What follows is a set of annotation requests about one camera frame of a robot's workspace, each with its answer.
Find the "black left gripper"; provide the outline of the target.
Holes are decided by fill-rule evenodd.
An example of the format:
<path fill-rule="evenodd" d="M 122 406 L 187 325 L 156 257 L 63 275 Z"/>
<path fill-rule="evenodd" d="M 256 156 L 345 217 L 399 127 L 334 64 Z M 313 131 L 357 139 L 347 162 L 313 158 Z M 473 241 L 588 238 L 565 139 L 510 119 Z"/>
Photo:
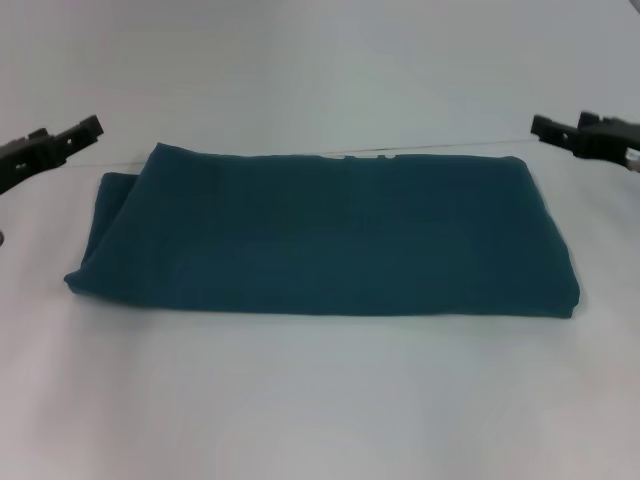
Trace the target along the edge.
<path fill-rule="evenodd" d="M 96 115 L 59 133 L 45 128 L 1 146 L 1 193 L 24 180 L 61 166 L 69 157 L 93 145 L 104 133 Z"/>

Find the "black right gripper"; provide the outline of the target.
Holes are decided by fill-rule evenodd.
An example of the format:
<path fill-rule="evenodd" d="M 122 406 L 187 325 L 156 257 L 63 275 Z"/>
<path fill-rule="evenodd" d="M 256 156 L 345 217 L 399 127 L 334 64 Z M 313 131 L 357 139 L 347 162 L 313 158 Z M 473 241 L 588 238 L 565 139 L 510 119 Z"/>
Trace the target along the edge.
<path fill-rule="evenodd" d="M 574 153 L 577 158 L 602 160 L 639 172 L 639 124 L 583 111 L 577 126 L 535 115 L 530 133 L 541 143 Z"/>

